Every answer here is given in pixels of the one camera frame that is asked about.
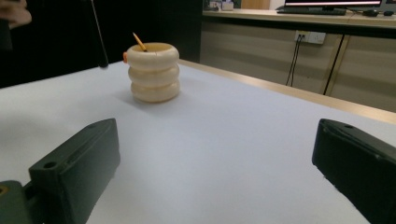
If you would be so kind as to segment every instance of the pencil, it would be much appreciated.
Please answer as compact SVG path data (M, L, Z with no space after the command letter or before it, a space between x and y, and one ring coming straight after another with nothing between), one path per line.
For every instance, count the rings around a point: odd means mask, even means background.
M145 45L142 43L142 41L140 41L139 37L137 37L137 35L134 33L134 38L136 39L137 43L139 44L140 48L147 52L148 50L146 49Z

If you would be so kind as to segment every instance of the black keyboard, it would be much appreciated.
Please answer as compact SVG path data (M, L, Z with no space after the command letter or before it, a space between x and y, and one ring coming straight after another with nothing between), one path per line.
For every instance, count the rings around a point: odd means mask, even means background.
M279 14L306 14L306 15L331 15L344 16L347 11L345 9L335 8L333 10L326 10L322 8L308 8L308 7L283 7L276 11Z

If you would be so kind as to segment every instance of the wall socket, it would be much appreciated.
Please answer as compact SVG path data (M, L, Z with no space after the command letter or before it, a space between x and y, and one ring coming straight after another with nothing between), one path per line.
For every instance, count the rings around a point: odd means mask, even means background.
M294 41L297 41L299 35L304 36L301 42L306 42L311 44L323 44L324 38L326 37L325 33L311 32L311 31L296 31L296 35L294 36Z

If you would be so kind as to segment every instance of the black backdrop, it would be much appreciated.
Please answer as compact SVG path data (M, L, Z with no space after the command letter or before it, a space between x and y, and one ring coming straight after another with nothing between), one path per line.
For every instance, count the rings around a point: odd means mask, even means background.
M80 0L27 0L33 20L11 30L14 50L0 52L0 88L97 66ZM174 45L199 62L202 0L95 0L110 63L143 42Z

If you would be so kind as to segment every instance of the wooden desk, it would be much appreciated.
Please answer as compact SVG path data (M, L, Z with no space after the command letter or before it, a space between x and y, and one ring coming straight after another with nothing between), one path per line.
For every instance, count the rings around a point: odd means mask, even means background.
M234 9L233 11L204 11L203 21L271 27L290 30L309 30L329 34L361 35L396 38L396 17L375 18L348 11L345 16L277 14L275 10Z
M367 223L311 162L318 121L395 146L396 114L183 61L179 96L143 104L127 70L0 90L0 179L26 184L36 161L115 118L121 164L88 223Z

